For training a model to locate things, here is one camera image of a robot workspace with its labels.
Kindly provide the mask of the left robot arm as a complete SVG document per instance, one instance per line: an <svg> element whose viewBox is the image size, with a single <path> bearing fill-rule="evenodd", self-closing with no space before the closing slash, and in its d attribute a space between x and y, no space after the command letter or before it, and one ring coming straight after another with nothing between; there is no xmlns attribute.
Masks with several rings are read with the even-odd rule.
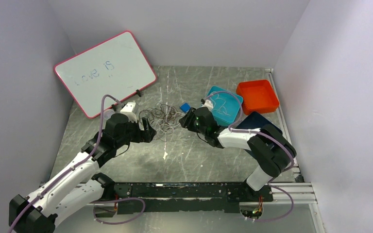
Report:
<svg viewBox="0 0 373 233"><path fill-rule="evenodd" d="M115 195L114 181L99 169L130 143L149 143L156 135L147 118L143 129L121 113L113 114L81 152L57 175L26 197L9 204L9 232L52 233L70 215L91 202L108 202Z"/></svg>

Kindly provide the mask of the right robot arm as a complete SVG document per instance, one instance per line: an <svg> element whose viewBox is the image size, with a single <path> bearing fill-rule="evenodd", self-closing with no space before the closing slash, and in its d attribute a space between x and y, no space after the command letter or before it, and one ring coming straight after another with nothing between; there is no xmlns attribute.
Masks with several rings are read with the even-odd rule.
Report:
<svg viewBox="0 0 373 233"><path fill-rule="evenodd" d="M255 129L220 126L207 107L191 108L179 123L181 127L201 134L212 147L239 148L252 153L258 167L246 179L247 185L242 189L246 200L256 200L263 186L295 164L295 148L272 124Z"/></svg>

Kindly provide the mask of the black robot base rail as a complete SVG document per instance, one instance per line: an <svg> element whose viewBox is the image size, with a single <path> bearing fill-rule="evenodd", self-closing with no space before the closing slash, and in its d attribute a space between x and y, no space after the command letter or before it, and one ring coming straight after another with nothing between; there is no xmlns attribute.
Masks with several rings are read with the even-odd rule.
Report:
<svg viewBox="0 0 373 233"><path fill-rule="evenodd" d="M115 183L100 201L122 200L118 214L145 212L224 211L239 213L245 202L271 202L271 188L254 191L245 182Z"/></svg>

